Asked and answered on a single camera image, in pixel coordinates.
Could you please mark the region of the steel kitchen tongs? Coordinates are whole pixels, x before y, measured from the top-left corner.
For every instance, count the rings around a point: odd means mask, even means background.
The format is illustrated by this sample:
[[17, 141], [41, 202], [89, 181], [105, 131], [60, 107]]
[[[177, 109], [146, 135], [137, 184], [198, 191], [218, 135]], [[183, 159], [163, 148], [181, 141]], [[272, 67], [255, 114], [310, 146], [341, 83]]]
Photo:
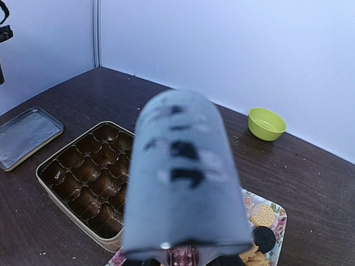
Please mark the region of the steel kitchen tongs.
[[135, 125], [122, 252], [130, 260], [204, 265], [253, 247], [235, 160], [217, 107], [167, 90]]

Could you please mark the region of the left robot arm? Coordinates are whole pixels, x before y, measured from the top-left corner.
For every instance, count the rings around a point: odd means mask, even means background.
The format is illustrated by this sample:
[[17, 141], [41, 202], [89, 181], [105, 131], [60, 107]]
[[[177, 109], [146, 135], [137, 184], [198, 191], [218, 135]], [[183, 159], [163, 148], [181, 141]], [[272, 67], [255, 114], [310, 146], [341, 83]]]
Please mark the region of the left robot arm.
[[[1, 3], [1, 10], [4, 13], [4, 17], [1, 20], [1, 43], [11, 39], [13, 37], [13, 31], [11, 30], [10, 25], [3, 25], [7, 18], [10, 15], [9, 9], [6, 6], [6, 4], [3, 1], [0, 1]], [[0, 68], [0, 84], [2, 85], [5, 82], [4, 75], [2, 68]]]

